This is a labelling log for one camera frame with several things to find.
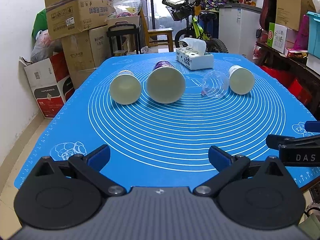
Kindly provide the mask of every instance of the red logo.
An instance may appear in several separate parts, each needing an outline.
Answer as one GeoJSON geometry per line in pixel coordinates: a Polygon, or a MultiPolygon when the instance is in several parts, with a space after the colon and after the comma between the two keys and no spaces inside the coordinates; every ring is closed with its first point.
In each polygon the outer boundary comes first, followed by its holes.
{"type": "Polygon", "coordinates": [[[272,31],[269,31],[269,39],[271,40],[273,37],[273,32],[272,31]]]}

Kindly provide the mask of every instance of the bicycle wheel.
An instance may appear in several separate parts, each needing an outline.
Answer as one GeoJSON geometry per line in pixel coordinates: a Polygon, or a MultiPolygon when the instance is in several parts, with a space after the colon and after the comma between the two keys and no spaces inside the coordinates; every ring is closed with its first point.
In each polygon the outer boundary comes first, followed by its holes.
{"type": "Polygon", "coordinates": [[[219,53],[229,53],[227,47],[224,43],[216,38],[207,41],[207,51],[208,52],[219,52],[219,53]]]}
{"type": "Polygon", "coordinates": [[[183,38],[195,38],[195,34],[193,34],[191,31],[183,29],[177,32],[175,38],[174,38],[174,44],[176,48],[180,48],[180,44],[182,44],[183,47],[187,47],[188,44],[185,42],[181,42],[183,38]]]}

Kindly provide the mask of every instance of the bicycle basket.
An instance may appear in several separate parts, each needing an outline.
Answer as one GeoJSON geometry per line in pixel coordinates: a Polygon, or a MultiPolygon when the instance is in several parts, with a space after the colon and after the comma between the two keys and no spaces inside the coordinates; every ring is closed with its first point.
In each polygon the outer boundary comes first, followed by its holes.
{"type": "Polygon", "coordinates": [[[190,8],[184,8],[183,6],[181,7],[180,10],[177,9],[172,9],[170,6],[166,6],[167,10],[169,11],[172,19],[175,22],[180,22],[181,20],[189,17],[190,15],[192,15],[192,9],[190,8]]]}

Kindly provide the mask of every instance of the chair backrest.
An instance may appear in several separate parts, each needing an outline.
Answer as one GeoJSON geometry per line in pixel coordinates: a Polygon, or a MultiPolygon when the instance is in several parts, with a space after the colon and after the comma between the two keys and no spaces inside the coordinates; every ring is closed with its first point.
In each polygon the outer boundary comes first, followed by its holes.
{"type": "Polygon", "coordinates": [[[148,39],[149,38],[148,25],[147,25],[146,18],[145,18],[144,14],[143,14],[143,9],[142,8],[140,9],[140,17],[141,17],[141,22],[142,22],[142,28],[143,28],[144,35],[145,35],[146,39],[148,39]]]}

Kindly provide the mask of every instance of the white concentric circle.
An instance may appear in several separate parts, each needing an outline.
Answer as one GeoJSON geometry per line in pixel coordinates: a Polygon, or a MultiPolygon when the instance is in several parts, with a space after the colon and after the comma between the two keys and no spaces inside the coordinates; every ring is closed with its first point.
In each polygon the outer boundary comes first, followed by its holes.
{"type": "MultiPolygon", "coordinates": [[[[228,75],[232,59],[215,60],[215,70],[228,75]]],[[[91,94],[90,122],[97,134],[119,153],[158,168],[201,172],[214,168],[208,149],[216,145],[228,153],[265,159],[268,134],[281,134],[285,124],[284,105],[265,79],[258,78],[244,96],[231,90],[222,98],[201,96],[202,78],[212,69],[190,71],[175,57],[168,60],[186,78],[183,97],[169,105],[151,100],[146,81],[161,58],[130,63],[106,77],[91,94]],[[120,70],[130,70],[142,84],[140,99],[128,106],[111,100],[109,84],[120,70]]]]}

